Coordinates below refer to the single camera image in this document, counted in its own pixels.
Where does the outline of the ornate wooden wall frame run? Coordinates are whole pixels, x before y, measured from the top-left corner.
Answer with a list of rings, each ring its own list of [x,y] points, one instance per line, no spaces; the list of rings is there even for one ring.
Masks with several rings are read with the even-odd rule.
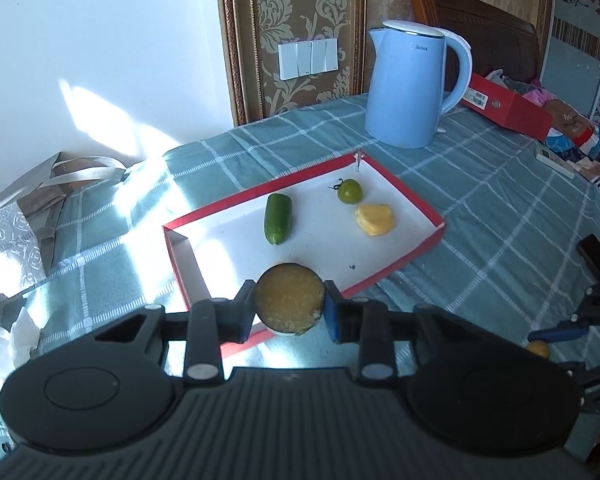
[[[219,0],[236,125],[363,90],[366,0]],[[336,38],[338,70],[280,80],[277,47]]]

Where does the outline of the green tomato with stem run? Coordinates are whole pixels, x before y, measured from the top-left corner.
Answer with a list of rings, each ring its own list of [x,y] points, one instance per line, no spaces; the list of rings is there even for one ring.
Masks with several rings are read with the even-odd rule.
[[[362,202],[362,186],[354,179],[340,179],[332,190],[336,192],[338,200],[347,205],[356,205]]]

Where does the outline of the small brown kiwi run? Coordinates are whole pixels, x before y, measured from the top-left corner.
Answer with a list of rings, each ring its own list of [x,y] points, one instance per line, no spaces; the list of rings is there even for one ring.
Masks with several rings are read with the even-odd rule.
[[[550,345],[545,341],[542,341],[542,340],[530,341],[526,345],[526,349],[529,352],[535,354],[536,356],[539,356],[540,358],[547,359],[547,360],[550,358]]]

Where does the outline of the silver patterned gift bag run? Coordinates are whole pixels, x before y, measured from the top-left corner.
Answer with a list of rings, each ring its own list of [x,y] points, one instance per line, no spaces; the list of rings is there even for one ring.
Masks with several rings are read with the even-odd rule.
[[[125,171],[112,157],[57,153],[5,188],[0,193],[0,295],[15,296],[46,278],[67,198],[91,183],[120,181]]]

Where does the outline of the green cucumber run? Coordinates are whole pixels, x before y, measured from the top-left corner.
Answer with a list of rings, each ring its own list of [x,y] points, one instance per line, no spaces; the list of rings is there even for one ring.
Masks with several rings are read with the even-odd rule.
[[[271,245],[286,242],[292,226],[292,199],[280,193],[273,193],[266,201],[263,229],[266,240]]]

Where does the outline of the yellow fruit piece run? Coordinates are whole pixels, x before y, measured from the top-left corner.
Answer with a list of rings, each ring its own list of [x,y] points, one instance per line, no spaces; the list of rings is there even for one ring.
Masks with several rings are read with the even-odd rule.
[[[387,234],[396,226],[392,209],[386,204],[362,204],[355,209],[354,218],[369,236]]]

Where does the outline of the light blue electric kettle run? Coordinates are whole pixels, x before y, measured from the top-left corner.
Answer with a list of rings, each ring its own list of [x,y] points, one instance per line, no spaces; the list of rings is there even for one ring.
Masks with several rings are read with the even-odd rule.
[[[468,89],[471,46],[450,30],[400,20],[383,21],[370,38],[375,63],[365,129],[395,148],[424,148]]]

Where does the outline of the wardrobe sliding door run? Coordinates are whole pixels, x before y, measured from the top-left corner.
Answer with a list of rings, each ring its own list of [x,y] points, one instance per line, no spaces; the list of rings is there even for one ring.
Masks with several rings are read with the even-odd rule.
[[[552,0],[542,85],[600,122],[600,0]]]

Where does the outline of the wooden headboard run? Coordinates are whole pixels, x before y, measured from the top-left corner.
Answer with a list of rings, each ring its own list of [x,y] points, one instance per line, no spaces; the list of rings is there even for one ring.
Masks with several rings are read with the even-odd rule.
[[[410,0],[416,22],[455,32],[468,41],[474,72],[530,82],[540,76],[534,25],[481,0]]]

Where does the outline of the red cardboard box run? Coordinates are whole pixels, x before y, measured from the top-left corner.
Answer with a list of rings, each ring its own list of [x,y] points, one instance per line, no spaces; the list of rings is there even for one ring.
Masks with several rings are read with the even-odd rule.
[[[498,126],[544,142],[553,118],[542,107],[478,74],[472,74],[462,103]]]

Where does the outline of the red shallow cardboard tray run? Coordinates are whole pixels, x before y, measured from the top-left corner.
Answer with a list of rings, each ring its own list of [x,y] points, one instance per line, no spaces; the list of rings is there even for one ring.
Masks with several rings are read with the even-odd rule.
[[[363,200],[389,205],[396,226],[369,236],[355,208],[332,190],[340,179],[362,186]],[[266,201],[292,199],[290,237],[271,245],[264,236]],[[248,188],[167,223],[166,250],[186,307],[208,298],[234,298],[242,283],[276,263],[307,266],[351,298],[434,248],[445,222],[427,202],[370,155],[357,152],[320,162]]]

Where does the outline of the white wall switch panel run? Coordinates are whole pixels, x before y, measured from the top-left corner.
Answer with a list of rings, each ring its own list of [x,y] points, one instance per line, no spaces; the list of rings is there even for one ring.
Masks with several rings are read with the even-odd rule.
[[[280,80],[338,70],[338,40],[326,38],[288,42],[277,47]]]

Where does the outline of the colourful bedding pile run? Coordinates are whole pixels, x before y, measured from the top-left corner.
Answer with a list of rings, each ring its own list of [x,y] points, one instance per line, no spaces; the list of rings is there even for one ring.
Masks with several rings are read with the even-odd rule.
[[[539,84],[510,79],[501,68],[492,70],[486,79],[550,114],[553,125],[544,144],[600,189],[600,120],[592,122]]]

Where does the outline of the teal checked tablecloth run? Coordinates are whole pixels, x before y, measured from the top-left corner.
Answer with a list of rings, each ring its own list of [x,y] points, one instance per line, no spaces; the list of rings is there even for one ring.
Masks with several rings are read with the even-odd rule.
[[[531,140],[460,107],[421,150],[381,144],[364,130],[362,96],[295,110],[186,144],[133,167],[119,183],[71,195],[56,235],[50,280],[29,298],[48,351],[149,301],[178,309],[162,228],[184,214],[277,177],[363,151],[445,222],[439,244],[405,266],[396,259],[427,232],[398,214],[371,237],[340,203],[332,179],[292,194],[294,226],[283,245],[263,235],[264,199],[193,226],[193,244],[213,290],[247,274],[239,249],[263,271],[277,261],[309,266],[342,287],[407,309],[431,302],[512,341],[570,313],[591,277],[576,245],[600,239],[600,190],[541,164]]]

